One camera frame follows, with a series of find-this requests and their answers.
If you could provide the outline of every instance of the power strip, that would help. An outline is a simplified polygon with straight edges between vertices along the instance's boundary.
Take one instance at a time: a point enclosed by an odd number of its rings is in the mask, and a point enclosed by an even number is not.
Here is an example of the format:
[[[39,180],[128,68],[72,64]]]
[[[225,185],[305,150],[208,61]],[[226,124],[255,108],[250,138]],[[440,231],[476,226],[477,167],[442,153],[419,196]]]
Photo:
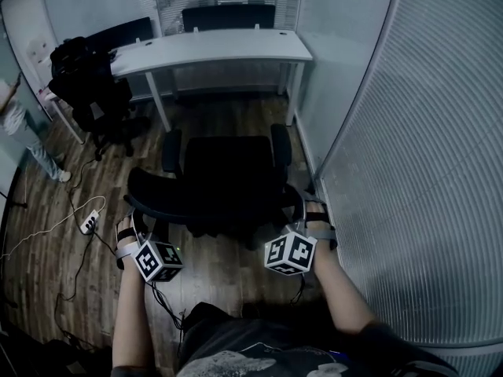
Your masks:
[[[84,235],[90,235],[92,232],[94,232],[99,217],[100,215],[96,210],[93,210],[93,212],[90,213],[84,223],[80,225],[80,230]]]

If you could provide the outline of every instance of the graphic t-shirt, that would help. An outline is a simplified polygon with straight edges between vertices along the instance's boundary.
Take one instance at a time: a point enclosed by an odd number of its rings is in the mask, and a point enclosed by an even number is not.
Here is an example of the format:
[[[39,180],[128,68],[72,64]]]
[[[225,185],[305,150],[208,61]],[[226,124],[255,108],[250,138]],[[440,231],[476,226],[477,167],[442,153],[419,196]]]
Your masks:
[[[0,79],[0,104],[6,101],[9,92],[10,86],[3,79]],[[19,125],[23,122],[25,114],[26,109],[14,95],[7,104],[6,109],[0,114],[0,127],[3,128],[8,135],[16,133]]]
[[[216,325],[204,320],[185,337],[178,377],[457,376],[447,363],[403,342],[384,325],[367,327],[347,350],[337,349],[299,345],[288,328],[264,320]],[[154,374],[133,368],[112,370],[112,377]]]

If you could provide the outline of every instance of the wall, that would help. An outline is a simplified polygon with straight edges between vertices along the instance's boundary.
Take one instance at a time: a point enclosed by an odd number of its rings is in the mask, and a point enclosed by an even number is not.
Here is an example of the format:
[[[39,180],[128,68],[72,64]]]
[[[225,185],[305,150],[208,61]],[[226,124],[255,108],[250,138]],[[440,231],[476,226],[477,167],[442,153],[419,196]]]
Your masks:
[[[35,38],[43,38],[50,52],[56,47],[46,7],[43,0],[2,0],[2,15],[11,46],[28,85],[37,93],[42,84],[33,64],[28,59],[28,44]],[[37,126],[47,123],[41,111],[30,110]]]
[[[12,82],[19,74],[20,68],[17,64],[13,51],[10,48],[9,41],[4,37],[5,29],[0,22],[0,79]],[[37,100],[30,91],[25,79],[22,79],[21,85],[17,90],[16,98],[30,111],[37,113]],[[0,129],[0,191],[8,194],[12,184],[14,173],[19,166],[24,147],[9,137]],[[6,200],[0,196],[0,222],[3,216]]]
[[[301,0],[297,33],[314,56],[297,123],[318,168],[362,82],[390,0]]]
[[[503,0],[397,1],[322,175],[340,259],[403,338],[501,342]]]
[[[90,36],[104,29],[150,16],[160,36],[154,0],[45,0],[58,43],[76,36]]]
[[[10,47],[9,41],[3,36],[4,34],[5,28],[3,27],[3,23],[0,22],[0,63],[2,63],[0,66],[0,79],[4,79],[7,83],[11,83],[19,74],[20,67]],[[22,79],[21,85],[17,90],[16,98],[27,108],[32,117],[39,120],[40,112],[37,108],[38,102],[30,91],[26,79]],[[6,135],[2,129],[0,129],[0,149],[8,155],[16,165],[20,163],[24,154],[24,147]]]

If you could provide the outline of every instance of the desk surface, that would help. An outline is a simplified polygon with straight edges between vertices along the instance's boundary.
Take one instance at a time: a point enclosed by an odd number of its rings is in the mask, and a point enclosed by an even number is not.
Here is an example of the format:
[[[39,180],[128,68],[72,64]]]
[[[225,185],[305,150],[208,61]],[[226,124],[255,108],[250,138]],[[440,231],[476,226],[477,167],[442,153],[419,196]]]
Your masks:
[[[310,61],[294,31],[225,29],[165,36],[119,49],[112,74],[121,77],[156,68],[215,60]]]

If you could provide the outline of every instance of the jeans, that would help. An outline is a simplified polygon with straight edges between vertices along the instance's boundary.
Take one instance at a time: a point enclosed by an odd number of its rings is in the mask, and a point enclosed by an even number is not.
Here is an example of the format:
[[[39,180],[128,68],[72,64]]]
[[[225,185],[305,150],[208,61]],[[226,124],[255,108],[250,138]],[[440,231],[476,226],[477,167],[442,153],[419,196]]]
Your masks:
[[[62,170],[54,162],[52,156],[46,151],[39,139],[39,136],[37,136],[37,134],[35,134],[35,132],[26,123],[26,119],[19,125],[16,132],[12,134],[12,137],[31,152],[35,160],[40,164],[43,170],[46,171],[51,179],[59,179]]]

